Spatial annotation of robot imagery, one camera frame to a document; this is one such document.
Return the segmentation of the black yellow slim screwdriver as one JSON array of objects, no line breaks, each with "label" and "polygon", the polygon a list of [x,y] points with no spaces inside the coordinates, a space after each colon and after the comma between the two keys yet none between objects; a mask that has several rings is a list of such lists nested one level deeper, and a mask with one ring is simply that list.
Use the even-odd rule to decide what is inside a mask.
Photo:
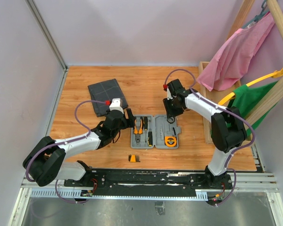
[{"label": "black yellow slim screwdriver", "polygon": [[148,132],[148,146],[153,146],[153,134],[152,134],[152,131]]}]

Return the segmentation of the orange tape measure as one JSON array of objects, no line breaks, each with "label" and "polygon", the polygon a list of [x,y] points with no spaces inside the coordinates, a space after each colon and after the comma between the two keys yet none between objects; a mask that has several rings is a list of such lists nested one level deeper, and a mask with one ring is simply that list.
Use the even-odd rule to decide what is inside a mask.
[{"label": "orange tape measure", "polygon": [[167,147],[175,147],[177,144],[176,137],[174,136],[165,136],[165,145]]}]

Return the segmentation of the orange black pliers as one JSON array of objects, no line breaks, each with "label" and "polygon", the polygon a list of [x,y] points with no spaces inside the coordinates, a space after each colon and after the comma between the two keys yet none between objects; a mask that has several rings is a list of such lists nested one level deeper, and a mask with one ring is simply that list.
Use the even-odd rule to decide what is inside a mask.
[{"label": "orange black pliers", "polygon": [[143,126],[144,126],[143,118],[140,117],[139,120],[140,120],[139,126],[138,126],[138,124],[137,124],[137,119],[136,119],[135,122],[134,122],[134,130],[133,130],[133,133],[134,133],[134,135],[135,135],[135,142],[136,142],[136,144],[139,144],[139,143],[140,143],[141,134],[143,133]]}]

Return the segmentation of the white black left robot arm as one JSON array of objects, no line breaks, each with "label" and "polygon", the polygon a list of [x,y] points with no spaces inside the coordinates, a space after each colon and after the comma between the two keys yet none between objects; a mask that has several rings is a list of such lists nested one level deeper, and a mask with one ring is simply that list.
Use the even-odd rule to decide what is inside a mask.
[{"label": "white black left robot arm", "polygon": [[23,161],[27,180],[38,186],[46,186],[54,180],[69,176],[81,186],[91,182],[89,167],[82,161],[64,162],[74,155],[101,149],[111,144],[120,130],[134,127],[136,117],[130,108],[126,109],[128,117],[119,110],[110,111],[105,120],[87,133],[67,139],[43,137]]}]

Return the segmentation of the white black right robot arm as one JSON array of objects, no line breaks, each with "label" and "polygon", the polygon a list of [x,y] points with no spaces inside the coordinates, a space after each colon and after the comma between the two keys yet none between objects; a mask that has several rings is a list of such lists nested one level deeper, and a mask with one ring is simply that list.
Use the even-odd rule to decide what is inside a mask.
[{"label": "white black right robot arm", "polygon": [[209,188],[216,188],[227,174],[229,161],[247,138],[247,132],[236,107],[226,108],[208,100],[193,88],[185,89],[179,79],[163,85],[167,97],[163,99],[167,119],[192,110],[211,124],[211,135],[215,151],[205,168],[204,182]]}]

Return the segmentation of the grey plastic tool case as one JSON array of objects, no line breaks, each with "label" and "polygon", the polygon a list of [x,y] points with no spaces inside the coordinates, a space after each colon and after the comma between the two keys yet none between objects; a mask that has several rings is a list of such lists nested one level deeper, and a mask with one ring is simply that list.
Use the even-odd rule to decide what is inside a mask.
[{"label": "grey plastic tool case", "polygon": [[[167,116],[164,114],[153,115],[136,115],[137,124],[139,126],[139,118],[144,116],[148,117],[148,130],[141,134],[141,140],[139,144],[135,142],[135,135],[133,133],[134,128],[131,128],[130,146],[133,149],[177,149],[179,147],[179,134],[181,133],[181,127],[177,125],[177,120],[173,124],[167,122]],[[152,131],[153,134],[153,146],[148,146],[148,132]],[[177,144],[175,147],[167,147],[165,145],[165,136],[176,137]]]}]

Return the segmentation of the orange black hex key set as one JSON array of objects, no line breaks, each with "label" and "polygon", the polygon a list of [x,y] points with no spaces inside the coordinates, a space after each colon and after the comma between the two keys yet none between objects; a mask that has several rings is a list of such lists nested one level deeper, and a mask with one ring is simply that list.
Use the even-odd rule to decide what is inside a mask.
[{"label": "orange black hex key set", "polygon": [[135,154],[128,155],[128,161],[129,162],[140,162],[140,157]]}]

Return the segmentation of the black yellow thick screwdriver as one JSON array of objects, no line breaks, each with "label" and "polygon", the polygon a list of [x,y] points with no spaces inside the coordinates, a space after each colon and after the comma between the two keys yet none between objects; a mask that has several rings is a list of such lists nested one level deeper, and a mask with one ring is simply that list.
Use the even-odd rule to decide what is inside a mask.
[{"label": "black yellow thick screwdriver", "polygon": [[143,128],[145,131],[148,130],[148,117],[147,116],[144,116],[143,118]]}]

